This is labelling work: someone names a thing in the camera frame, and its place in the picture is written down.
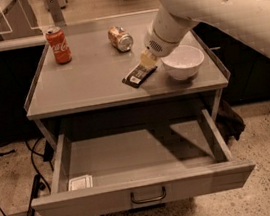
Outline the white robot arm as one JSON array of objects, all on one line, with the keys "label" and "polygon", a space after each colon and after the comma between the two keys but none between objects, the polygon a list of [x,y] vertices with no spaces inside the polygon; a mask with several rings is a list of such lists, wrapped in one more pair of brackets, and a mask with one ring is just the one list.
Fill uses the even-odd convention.
[{"label": "white robot arm", "polygon": [[270,0],[159,0],[144,45],[168,56],[200,22],[223,31],[270,58]]}]

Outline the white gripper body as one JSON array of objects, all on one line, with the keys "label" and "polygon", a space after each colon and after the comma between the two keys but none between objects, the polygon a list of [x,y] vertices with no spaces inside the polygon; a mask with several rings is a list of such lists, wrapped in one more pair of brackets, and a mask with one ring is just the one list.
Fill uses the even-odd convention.
[{"label": "white gripper body", "polygon": [[147,48],[156,57],[166,57],[179,45],[178,42],[166,42],[160,38],[153,28],[153,23],[147,27],[147,31],[144,35],[143,43],[145,48]]}]

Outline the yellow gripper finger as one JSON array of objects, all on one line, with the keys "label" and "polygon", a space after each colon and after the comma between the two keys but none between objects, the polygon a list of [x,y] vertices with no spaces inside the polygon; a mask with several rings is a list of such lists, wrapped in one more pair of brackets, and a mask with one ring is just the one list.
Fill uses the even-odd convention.
[{"label": "yellow gripper finger", "polygon": [[149,69],[151,67],[154,67],[155,64],[157,63],[158,57],[156,57],[154,54],[151,53],[150,50],[143,50],[141,52],[141,64],[144,66],[146,69]]}]

